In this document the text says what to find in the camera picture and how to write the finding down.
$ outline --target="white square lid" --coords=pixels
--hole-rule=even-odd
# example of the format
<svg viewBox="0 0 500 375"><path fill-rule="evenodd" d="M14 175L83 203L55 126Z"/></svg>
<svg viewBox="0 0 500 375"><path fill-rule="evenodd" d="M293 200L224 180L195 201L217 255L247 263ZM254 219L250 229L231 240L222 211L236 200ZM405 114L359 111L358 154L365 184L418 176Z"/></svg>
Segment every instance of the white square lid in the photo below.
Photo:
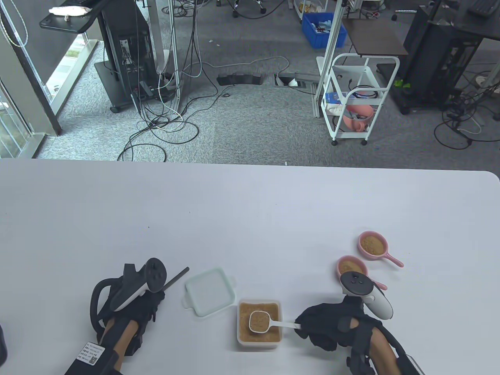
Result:
<svg viewBox="0 0 500 375"><path fill-rule="evenodd" d="M196 315L206 317L236 300L236 294L222 268L214 268L193 276L185 282L184 308L193 308Z"/></svg>

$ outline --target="black stick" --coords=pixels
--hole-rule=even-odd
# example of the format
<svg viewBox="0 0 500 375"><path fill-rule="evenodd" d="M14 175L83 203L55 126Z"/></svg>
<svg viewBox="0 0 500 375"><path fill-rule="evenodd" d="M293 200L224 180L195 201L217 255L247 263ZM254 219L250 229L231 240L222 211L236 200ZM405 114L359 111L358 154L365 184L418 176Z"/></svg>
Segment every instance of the black stick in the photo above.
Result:
<svg viewBox="0 0 500 375"><path fill-rule="evenodd" d="M177 280L179 280L182 276L184 276L185 274L187 274L189 271L189 267L186 267L184 268L181 272L179 272L177 275L175 275L173 277L172 280L170 280L169 282L167 282L165 284L165 286L163 288L161 288L161 290L164 292L166 291L168 288L170 288L172 286L172 284L174 284Z"/></svg>

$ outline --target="pink measuring cup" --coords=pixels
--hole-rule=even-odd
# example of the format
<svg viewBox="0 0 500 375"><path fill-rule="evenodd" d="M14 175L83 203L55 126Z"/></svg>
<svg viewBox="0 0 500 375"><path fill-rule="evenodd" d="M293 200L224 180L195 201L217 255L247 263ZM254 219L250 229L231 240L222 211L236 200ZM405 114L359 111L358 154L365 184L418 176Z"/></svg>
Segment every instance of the pink measuring cup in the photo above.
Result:
<svg viewBox="0 0 500 375"><path fill-rule="evenodd" d="M335 267L336 271L337 271L337 276L338 276L339 280L340 280L341 275L342 275L342 273L341 273L341 264L342 264L342 262L345 262L345 261L353 262L355 265L357 265L359 268L361 268L361 271L362 271L363 275L368 276L368 268L367 268L367 266L365 265L365 263L361 259L356 258L355 256L352 256L352 255L344 255L343 257L341 257L337 261L337 267ZM381 282L375 281L373 279L371 281L373 281L375 284L377 284L377 286L380 289L382 289L383 291L387 290L387 286L385 286Z"/></svg>
<svg viewBox="0 0 500 375"><path fill-rule="evenodd" d="M380 242L382 242L383 249L384 249L383 254L381 254L381 255L370 254L368 251L366 251L363 248L363 246L361 246L361 241L363 241L368 236L373 236L376 239L380 240ZM382 236L380 233L377 233L377 232L374 232L374 231L371 231L371 230L368 230L366 232L361 233L359 235L358 239L357 239L357 249L359 250L359 252L361 254L363 254L368 259L377 260L377 259L387 258L391 262L393 262L396 266L399 266L399 267L404 267L405 266L402 261L397 260L391 254L389 254L389 244L387 243L387 240L384 238L384 236Z"/></svg>

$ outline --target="brown sugar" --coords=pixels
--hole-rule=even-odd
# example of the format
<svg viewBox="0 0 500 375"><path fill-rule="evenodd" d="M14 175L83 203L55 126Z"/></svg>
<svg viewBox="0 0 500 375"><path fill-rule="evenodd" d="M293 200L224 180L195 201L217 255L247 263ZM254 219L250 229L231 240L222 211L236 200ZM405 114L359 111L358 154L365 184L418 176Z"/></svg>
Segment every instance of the brown sugar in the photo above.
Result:
<svg viewBox="0 0 500 375"><path fill-rule="evenodd" d="M266 333L254 333L250 330L250 314L254 311L265 311L269 313L272 320L280 320L280 309L276 303L240 303L239 339L245 343L279 343L281 341L279 327L271 327Z"/></svg>
<svg viewBox="0 0 500 375"><path fill-rule="evenodd" d="M344 272L349 272L349 271L356 271L356 272L359 272L360 274L364 274L361 267L350 260L344 260L342 263L340 263L340 265L338 266L338 269L340 270L341 275Z"/></svg>
<svg viewBox="0 0 500 375"><path fill-rule="evenodd" d="M368 235L361 240L361 247L371 255L382 255L386 252L382 241L372 235Z"/></svg>
<svg viewBox="0 0 500 375"><path fill-rule="evenodd" d="M269 323L269 315L264 311L254 311L250 314L250 328L255 332L266 332Z"/></svg>

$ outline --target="hand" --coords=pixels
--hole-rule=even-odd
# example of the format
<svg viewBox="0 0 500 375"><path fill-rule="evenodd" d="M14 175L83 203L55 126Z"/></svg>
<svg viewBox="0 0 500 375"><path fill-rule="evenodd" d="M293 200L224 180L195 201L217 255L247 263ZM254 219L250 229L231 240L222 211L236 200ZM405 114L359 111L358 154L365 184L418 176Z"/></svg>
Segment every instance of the hand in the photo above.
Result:
<svg viewBox="0 0 500 375"><path fill-rule="evenodd" d="M105 325L112 318L118 320L119 318L127 318L131 321L136 321L139 324L139 333L142 334L148 322L153 319L156 320L156 312L158 311L158 306L160 302L165 298L165 292L159 291L157 293L151 293L147 290L142 296L137 297L127 306L125 306L120 311L110 311L109 302L115 296L117 291L122 286L122 277L117 279L116 283L109 289L109 296L107 301L104 303L98 318L102 319Z"/></svg>
<svg viewBox="0 0 500 375"><path fill-rule="evenodd" d="M351 329L352 318L381 325L379 320L365 314L360 297L345 296L342 303L322 303L307 308L295 320L301 326L295 332L303 339L309 336L313 345L332 352L337 344L343 347L353 344L356 330Z"/></svg>

